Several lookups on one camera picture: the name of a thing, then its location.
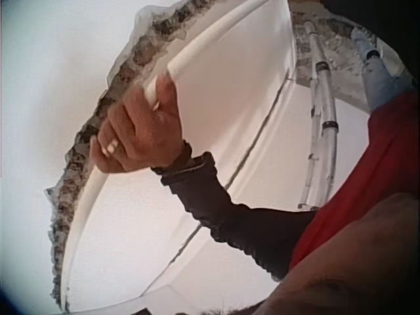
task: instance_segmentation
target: red clothing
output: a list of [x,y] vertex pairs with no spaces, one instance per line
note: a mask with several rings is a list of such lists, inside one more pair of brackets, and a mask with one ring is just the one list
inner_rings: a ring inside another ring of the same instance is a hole
[[419,198],[417,94],[400,95],[375,110],[368,130],[366,151],[343,186],[304,231],[293,251],[290,269],[391,194],[407,192]]

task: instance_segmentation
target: person's hand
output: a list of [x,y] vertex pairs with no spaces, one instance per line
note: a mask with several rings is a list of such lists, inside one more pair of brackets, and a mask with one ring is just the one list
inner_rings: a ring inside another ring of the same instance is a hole
[[157,110],[133,85],[108,110],[98,136],[91,138],[90,157],[103,173],[126,173],[148,167],[168,167],[182,152],[177,89],[169,74],[156,81]]

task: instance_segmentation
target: person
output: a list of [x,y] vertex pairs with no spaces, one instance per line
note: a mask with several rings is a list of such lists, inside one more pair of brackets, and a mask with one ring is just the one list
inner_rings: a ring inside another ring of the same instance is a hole
[[[412,266],[415,265],[415,261],[418,261],[418,256],[416,257],[409,249],[415,247],[416,240],[418,242],[418,239],[412,237],[416,227],[403,231],[403,224],[398,225],[399,229],[401,232],[409,233],[409,236],[404,238],[407,243],[401,243],[407,246],[401,247],[401,249],[406,249],[402,253],[405,259],[394,264],[391,262],[383,264],[389,269],[379,268],[379,265],[376,266],[372,262],[381,264],[377,260],[378,257],[387,259],[394,254],[399,254],[398,246],[389,248],[383,246],[387,251],[384,250],[377,256],[374,255],[374,258],[365,260],[364,256],[357,252],[357,246],[353,243],[353,248],[355,248],[353,254],[358,263],[356,265],[360,267],[360,273],[353,275],[353,279],[347,276],[341,282],[336,281],[337,279],[331,283],[315,281],[320,280],[316,277],[317,273],[322,274],[319,268],[313,268],[320,265],[318,261],[324,260],[324,267],[329,261],[336,271],[340,271],[341,267],[345,270],[345,263],[348,262],[342,259],[334,260],[335,253],[338,258],[353,259],[351,256],[346,256],[343,249],[354,240],[363,241],[361,236],[364,233],[370,237],[378,235],[380,229],[373,227],[375,224],[380,224],[381,220],[372,218],[381,218],[381,213],[386,211],[380,209],[393,209],[388,212],[401,213],[404,219],[401,218],[399,222],[415,222],[416,216],[418,219],[419,101],[417,91],[411,84],[412,80],[407,79],[410,78],[408,73],[400,79],[389,75],[379,53],[357,29],[352,32],[352,38],[364,62],[362,77],[371,110],[368,122],[369,145],[340,190],[316,213],[250,209],[246,205],[232,203],[230,196],[217,180],[217,170],[212,155],[206,152],[202,156],[191,157],[191,147],[182,139],[177,90],[167,74],[159,76],[156,82],[159,102],[159,108],[156,111],[149,108],[144,99],[142,87],[136,84],[127,91],[121,102],[110,108],[98,136],[91,139],[91,157],[98,168],[105,173],[124,173],[152,168],[161,175],[162,183],[169,186],[172,193],[179,197],[187,212],[210,229],[211,236],[217,242],[226,242],[242,250],[245,254],[251,255],[265,270],[283,279],[284,283],[292,283],[290,287],[294,287],[292,291],[295,296],[305,295],[305,290],[296,289],[302,286],[293,285],[294,282],[300,281],[301,284],[309,283],[306,290],[309,287],[309,291],[326,291],[328,292],[326,296],[333,296],[331,292],[334,292],[337,287],[338,292],[343,291],[344,288],[344,293],[341,295],[345,300],[344,305],[364,301],[363,297],[370,297],[372,300],[371,292],[374,292],[374,289],[367,293],[357,291],[361,287],[369,287],[367,284],[372,287],[371,283],[362,281],[363,276],[369,275],[366,270],[378,267],[377,273],[367,278],[371,279],[375,285],[379,285],[384,284],[379,281],[380,276],[385,276],[387,272],[396,268],[405,270],[407,264],[404,263],[409,263],[410,268],[406,268],[406,271],[411,277],[395,276],[394,281],[390,281],[389,284],[396,284],[395,289],[402,289],[404,285],[415,287],[416,283],[410,283],[407,279],[415,279]],[[104,150],[112,143],[117,144],[112,146],[112,152]],[[401,193],[403,197],[398,195],[399,200],[402,200],[402,203],[409,203],[409,206],[405,208],[392,202],[393,195]],[[381,202],[384,201],[390,202],[393,206],[382,204]],[[372,228],[366,228],[369,224],[364,224],[365,221],[370,222]],[[392,222],[393,220],[387,220],[387,224],[392,225]],[[364,226],[365,230],[358,228],[359,224]],[[352,239],[351,236],[360,236],[360,238]],[[375,249],[372,244],[371,247],[361,245],[360,249]],[[338,271],[338,279],[343,279],[343,275]],[[302,274],[309,275],[305,278],[305,282],[299,279],[299,275]],[[351,285],[351,288],[357,291],[356,293],[349,293],[352,292],[352,289],[348,289],[348,283],[351,283],[351,280],[359,280]],[[276,294],[276,290],[273,296],[284,295],[284,283],[279,286],[280,293]],[[269,314],[270,310],[276,309],[272,306],[276,301],[280,301],[278,309],[283,307],[287,310],[288,305],[293,305],[290,300],[270,297],[261,307],[258,307],[257,312]]]

